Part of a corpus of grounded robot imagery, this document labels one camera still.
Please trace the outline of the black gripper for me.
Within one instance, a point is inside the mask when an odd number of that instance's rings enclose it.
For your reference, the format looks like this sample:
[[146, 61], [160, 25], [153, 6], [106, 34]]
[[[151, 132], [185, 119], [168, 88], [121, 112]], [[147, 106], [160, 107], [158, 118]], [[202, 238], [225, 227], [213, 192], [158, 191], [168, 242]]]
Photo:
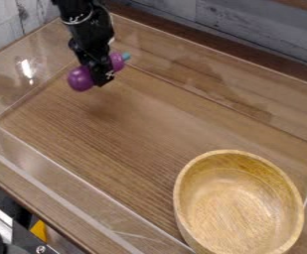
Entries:
[[114, 37], [113, 24], [105, 9], [93, 9], [87, 14], [62, 20], [71, 32], [68, 48], [81, 65], [89, 66], [93, 84], [105, 86], [114, 80], [109, 55], [109, 43]]

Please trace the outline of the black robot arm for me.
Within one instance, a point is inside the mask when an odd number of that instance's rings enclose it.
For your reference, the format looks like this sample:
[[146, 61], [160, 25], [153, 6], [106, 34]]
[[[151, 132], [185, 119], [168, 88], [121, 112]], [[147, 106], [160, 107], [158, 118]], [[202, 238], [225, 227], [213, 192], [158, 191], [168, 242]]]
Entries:
[[76, 91], [103, 86], [113, 80], [110, 41], [111, 17], [102, 0], [51, 0], [71, 38], [70, 50], [79, 66], [68, 73], [68, 85]]

